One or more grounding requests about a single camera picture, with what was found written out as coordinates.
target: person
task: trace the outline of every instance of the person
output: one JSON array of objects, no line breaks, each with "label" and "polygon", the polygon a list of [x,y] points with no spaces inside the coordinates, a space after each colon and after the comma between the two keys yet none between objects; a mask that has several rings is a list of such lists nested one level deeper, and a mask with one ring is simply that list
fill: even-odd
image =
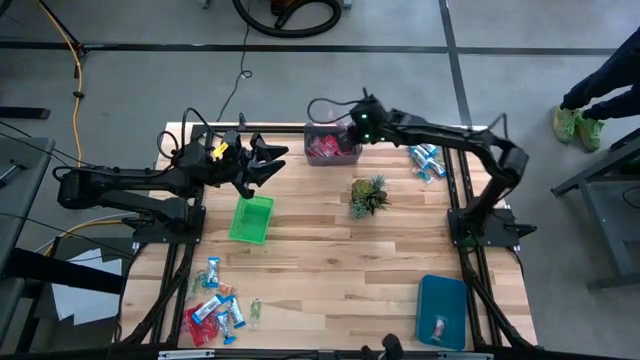
[{"label": "person", "polygon": [[[581,109],[593,98],[629,85],[627,92]],[[588,152],[600,147],[603,120],[640,114],[640,28],[596,72],[574,86],[552,112],[556,138],[570,143],[577,135]]]}]

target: green sneaker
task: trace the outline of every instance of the green sneaker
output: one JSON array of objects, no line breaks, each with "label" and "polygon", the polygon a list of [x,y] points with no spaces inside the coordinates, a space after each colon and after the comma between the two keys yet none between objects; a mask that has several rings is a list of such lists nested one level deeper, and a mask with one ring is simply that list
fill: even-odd
[{"label": "green sneaker", "polygon": [[604,126],[604,122],[584,119],[582,112],[579,113],[576,122],[576,131],[584,149],[587,152],[594,152],[600,148],[600,131]]},{"label": "green sneaker", "polygon": [[560,105],[553,108],[553,133],[560,142],[568,144],[573,140],[579,114],[577,110],[561,109]]}]

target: green plastic bin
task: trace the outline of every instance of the green plastic bin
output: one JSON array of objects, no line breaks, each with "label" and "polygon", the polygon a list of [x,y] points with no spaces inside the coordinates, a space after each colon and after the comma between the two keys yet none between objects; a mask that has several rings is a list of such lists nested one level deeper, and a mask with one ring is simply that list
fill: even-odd
[{"label": "green plastic bin", "polygon": [[254,196],[247,200],[240,197],[229,230],[229,239],[264,244],[272,209],[272,198]]}]

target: concrete floor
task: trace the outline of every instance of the concrete floor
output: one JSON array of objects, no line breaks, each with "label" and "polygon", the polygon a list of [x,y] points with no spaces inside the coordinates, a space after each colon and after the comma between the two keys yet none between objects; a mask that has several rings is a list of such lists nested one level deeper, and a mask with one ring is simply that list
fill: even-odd
[{"label": "concrete floor", "polygon": [[[273,18],[263,0],[252,13]],[[50,0],[81,41],[241,44],[245,25],[228,0],[202,10],[195,1]],[[252,31],[249,44],[445,46],[438,0],[355,0],[336,28],[302,40],[271,39]],[[639,25],[635,0],[450,0],[455,40],[465,47],[615,48]],[[325,17],[309,5],[292,21]],[[0,40],[58,41],[35,2],[9,9],[18,24],[0,18]],[[610,272],[605,247],[577,194],[555,199],[549,188],[603,156],[584,154],[553,138],[550,108],[606,57],[461,55],[460,67],[474,125],[509,115],[511,139],[531,156],[527,175],[508,200],[518,218],[538,225],[523,241],[522,258],[540,345],[553,350],[637,358],[640,287],[589,292],[585,281]],[[125,167],[151,166],[154,139],[187,106],[214,118],[238,72],[239,53],[94,52],[84,67],[86,99],[79,131],[84,158]],[[430,121],[460,124],[446,54],[248,53],[243,80],[225,119],[243,111],[249,121],[306,121],[310,99],[357,99],[367,86],[388,107]],[[9,121],[34,136],[48,136],[75,154],[71,115],[76,80],[66,51],[0,50],[0,102],[51,109],[47,121]],[[613,120],[603,148],[635,129],[640,117]],[[64,210],[55,180],[46,177],[30,216],[68,228],[113,211]],[[20,245],[35,249],[55,231],[28,224]],[[86,346],[78,338],[51,347]]]}]

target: wooden tabletop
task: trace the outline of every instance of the wooden tabletop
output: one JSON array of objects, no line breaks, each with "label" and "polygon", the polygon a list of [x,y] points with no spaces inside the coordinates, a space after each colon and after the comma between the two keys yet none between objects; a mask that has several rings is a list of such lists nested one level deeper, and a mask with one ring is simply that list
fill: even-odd
[{"label": "wooden tabletop", "polygon": [[[176,136],[179,129],[178,123],[167,125]],[[413,176],[406,149],[391,144],[366,146],[354,166],[311,167],[301,134],[263,136],[267,143],[289,147],[283,157],[287,165],[256,188],[256,195],[275,199],[266,243],[229,240],[239,195],[230,184],[208,187],[205,233],[191,271],[195,277],[198,270],[207,268],[209,256],[219,256],[220,280],[237,287],[245,317],[249,317],[251,300],[260,298],[262,319],[258,327],[234,330],[237,340],[232,345],[223,345],[218,336],[206,347],[355,350],[369,345],[381,349],[382,338],[394,333],[407,350],[434,349],[414,336],[417,284],[427,274],[461,279],[446,224],[450,207],[446,181],[426,184]],[[248,137],[243,140],[248,146]],[[167,152],[173,147],[166,136],[163,147]],[[452,154],[457,168],[455,151]],[[468,161],[474,192],[479,194],[489,176],[474,155],[468,154]],[[166,164],[160,158],[158,167]],[[392,205],[374,217],[350,219],[351,184],[378,174],[388,179]],[[461,189],[459,171],[456,175]],[[152,196],[167,194],[152,192]],[[463,195],[460,201],[464,206]],[[157,298],[166,252],[166,245],[150,244],[131,268],[123,295],[123,337]],[[515,258],[504,249],[487,248],[486,253],[496,302],[521,335],[537,343]],[[185,308],[211,296],[199,289]],[[175,294],[167,307],[163,340],[171,326],[174,301]],[[483,335],[490,343],[486,311],[479,298],[477,302]],[[468,324],[466,333],[471,349]],[[186,329],[179,346],[193,347]]]}]

